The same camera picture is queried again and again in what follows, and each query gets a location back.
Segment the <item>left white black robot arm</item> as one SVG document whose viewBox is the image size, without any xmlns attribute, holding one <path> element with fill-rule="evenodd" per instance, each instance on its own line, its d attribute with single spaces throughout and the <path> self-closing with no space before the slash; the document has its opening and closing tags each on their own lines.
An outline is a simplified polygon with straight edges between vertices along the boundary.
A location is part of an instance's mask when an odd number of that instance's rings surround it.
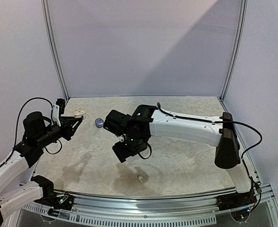
<svg viewBox="0 0 278 227">
<path fill-rule="evenodd" d="M 0 226 L 11 213 L 33 201 L 40 201 L 54 208 L 70 207 L 68 194 L 54 192 L 54 184 L 37 175 L 25 185 L 8 193 L 3 190 L 21 173 L 30 169 L 44 153 L 44 148 L 63 138 L 67 141 L 75 134 L 84 116 L 56 116 L 55 122 L 41 112 L 32 112 L 24 120 L 23 139 L 12 153 L 0 164 Z"/>
</svg>

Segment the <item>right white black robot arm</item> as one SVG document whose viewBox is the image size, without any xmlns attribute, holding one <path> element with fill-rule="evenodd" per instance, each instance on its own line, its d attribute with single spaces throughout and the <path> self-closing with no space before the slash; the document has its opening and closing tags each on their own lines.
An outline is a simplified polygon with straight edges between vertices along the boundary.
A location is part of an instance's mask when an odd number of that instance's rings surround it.
<svg viewBox="0 0 278 227">
<path fill-rule="evenodd" d="M 215 165 L 227 171 L 235 185 L 232 202 L 242 206 L 250 197 L 252 180 L 240 158 L 240 144 L 233 117 L 196 116 L 168 112 L 160 104 L 139 105 L 132 115 L 111 110 L 103 128 L 119 138 L 112 147 L 121 163 L 150 149 L 150 137 L 172 137 L 205 143 L 215 147 Z"/>
</svg>

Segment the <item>white earbud charging case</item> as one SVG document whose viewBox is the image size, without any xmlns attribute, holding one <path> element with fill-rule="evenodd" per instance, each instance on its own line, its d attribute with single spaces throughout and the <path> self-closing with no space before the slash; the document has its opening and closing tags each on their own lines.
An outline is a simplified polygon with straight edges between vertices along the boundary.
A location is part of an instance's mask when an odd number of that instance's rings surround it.
<svg viewBox="0 0 278 227">
<path fill-rule="evenodd" d="M 80 107 L 73 109 L 72 113 L 73 113 L 75 118 L 81 118 L 81 119 L 86 118 L 86 112 Z"/>
</svg>

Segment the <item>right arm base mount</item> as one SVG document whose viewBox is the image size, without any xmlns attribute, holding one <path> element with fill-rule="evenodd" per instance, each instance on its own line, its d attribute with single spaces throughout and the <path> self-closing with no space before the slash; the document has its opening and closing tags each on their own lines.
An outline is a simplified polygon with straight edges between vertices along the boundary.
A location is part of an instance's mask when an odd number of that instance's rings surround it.
<svg viewBox="0 0 278 227">
<path fill-rule="evenodd" d="M 216 197 L 216 202 L 220 211 L 232 210 L 235 208 L 246 208 L 249 205 L 259 204 L 259 201 L 260 200 L 257 199 L 254 189 L 245 193 L 233 192 Z"/>
</svg>

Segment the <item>purple earbud charging case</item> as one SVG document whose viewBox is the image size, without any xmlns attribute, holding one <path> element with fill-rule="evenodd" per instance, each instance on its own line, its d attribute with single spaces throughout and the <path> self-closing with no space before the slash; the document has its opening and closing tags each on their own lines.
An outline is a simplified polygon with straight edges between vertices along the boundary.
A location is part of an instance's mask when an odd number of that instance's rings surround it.
<svg viewBox="0 0 278 227">
<path fill-rule="evenodd" d="M 104 125 L 103 119 L 97 118 L 97 119 L 95 120 L 95 126 L 96 126 L 97 128 L 102 128 L 103 125 Z"/>
</svg>

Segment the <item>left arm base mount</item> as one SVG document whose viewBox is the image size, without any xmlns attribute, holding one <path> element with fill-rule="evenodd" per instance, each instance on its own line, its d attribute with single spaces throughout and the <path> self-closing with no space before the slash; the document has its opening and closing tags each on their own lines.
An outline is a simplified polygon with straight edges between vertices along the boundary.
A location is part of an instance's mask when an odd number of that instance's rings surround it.
<svg viewBox="0 0 278 227">
<path fill-rule="evenodd" d="M 51 196 L 35 200 L 36 203 L 52 207 L 54 210 L 72 210 L 75 196 L 69 192 L 54 192 Z"/>
</svg>

